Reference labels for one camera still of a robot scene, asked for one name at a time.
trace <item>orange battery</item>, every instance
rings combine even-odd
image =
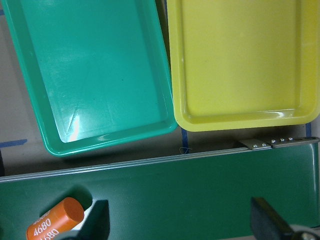
[[[81,204],[72,197],[66,197],[28,227],[26,239],[52,240],[58,234],[73,229],[84,217]]]

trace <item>yellow tray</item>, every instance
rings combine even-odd
[[[320,112],[319,0],[168,0],[174,115],[189,131]]]

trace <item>plastic tray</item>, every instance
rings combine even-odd
[[[173,131],[153,0],[2,0],[36,120],[56,156]]]
[[[174,115],[189,131],[319,114],[318,0],[167,2]]]

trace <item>gray floor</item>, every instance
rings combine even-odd
[[[320,136],[320,118],[311,123],[312,135]],[[280,126],[251,129],[189,132],[191,152],[232,148],[237,140],[259,137],[304,137],[306,126]],[[58,158],[44,148],[28,92],[10,37],[6,18],[0,15],[0,143],[26,140],[26,143],[2,147],[6,175],[67,169],[96,164],[179,155],[181,129],[173,133],[109,147],[102,150]],[[233,238],[253,240],[253,237]]]

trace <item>green tray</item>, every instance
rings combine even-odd
[[[56,156],[173,131],[154,0],[2,0],[43,142]]]

